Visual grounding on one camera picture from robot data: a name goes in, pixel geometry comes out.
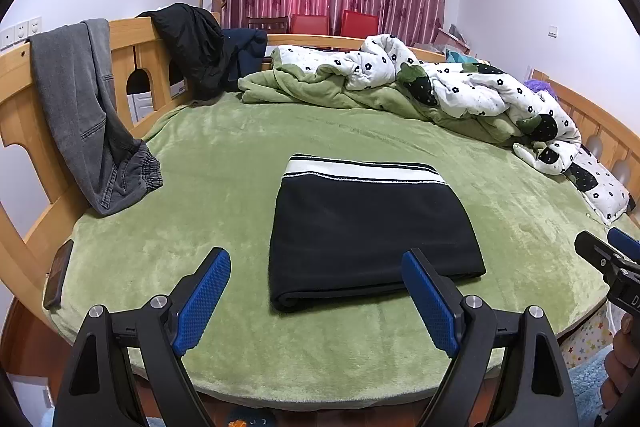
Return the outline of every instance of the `purple plush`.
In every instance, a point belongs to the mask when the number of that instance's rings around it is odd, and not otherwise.
[[[558,96],[556,95],[554,88],[551,87],[551,84],[545,82],[544,80],[527,80],[524,85],[529,87],[529,89],[533,92],[546,91],[556,100],[558,100]]]

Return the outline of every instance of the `wall switch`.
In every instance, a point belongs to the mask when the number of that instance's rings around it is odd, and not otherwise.
[[[14,43],[22,42],[29,36],[29,21],[20,22],[15,25]]]
[[[42,17],[36,17],[29,21],[29,36],[31,37],[36,33],[42,33]]]
[[[14,27],[0,31],[0,50],[5,50],[14,45]]]

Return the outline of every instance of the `metal screw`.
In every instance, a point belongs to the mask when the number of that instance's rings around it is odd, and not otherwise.
[[[166,299],[166,296],[164,295],[156,295],[151,299],[152,308],[156,308],[156,309],[164,308],[166,306],[166,303],[167,303],[167,299]]]
[[[529,308],[529,313],[532,315],[532,317],[535,317],[537,319],[539,319],[540,317],[543,317],[545,315],[545,312],[542,310],[542,308],[540,306],[532,306]]]
[[[477,295],[467,295],[465,297],[465,302],[466,305],[470,308],[479,308],[480,306],[482,306],[482,304],[484,304],[484,302],[482,302],[482,299]]]
[[[96,319],[100,315],[102,315],[103,311],[104,311],[104,308],[100,306],[100,304],[96,304],[95,306],[91,306],[91,309],[89,310],[89,316],[93,319]]]

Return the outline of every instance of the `finger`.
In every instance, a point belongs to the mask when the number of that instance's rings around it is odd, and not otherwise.
[[[609,375],[609,380],[613,382],[620,394],[625,392],[631,380],[628,369],[616,358],[613,351],[610,351],[604,359],[604,369]]]
[[[613,337],[613,353],[629,369],[638,365],[638,359],[640,359],[638,348],[631,342],[631,335],[625,335],[622,330]]]
[[[622,320],[620,321],[620,329],[626,335],[627,333],[631,332],[631,326],[633,326],[633,324],[634,324],[633,315],[631,315],[630,313],[625,313],[625,316],[622,317]]]
[[[600,397],[602,398],[602,404],[607,411],[613,409],[620,399],[620,395],[618,394],[618,391],[616,391],[616,387],[609,378],[607,378],[607,380],[605,380],[600,386]]]

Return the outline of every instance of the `cell phone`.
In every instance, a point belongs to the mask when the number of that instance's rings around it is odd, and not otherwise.
[[[56,256],[53,258],[42,303],[46,310],[60,307],[60,302],[62,301],[62,285],[65,282],[66,268],[69,266],[69,259],[71,258],[73,247],[74,242],[69,239],[64,245],[58,248]]]

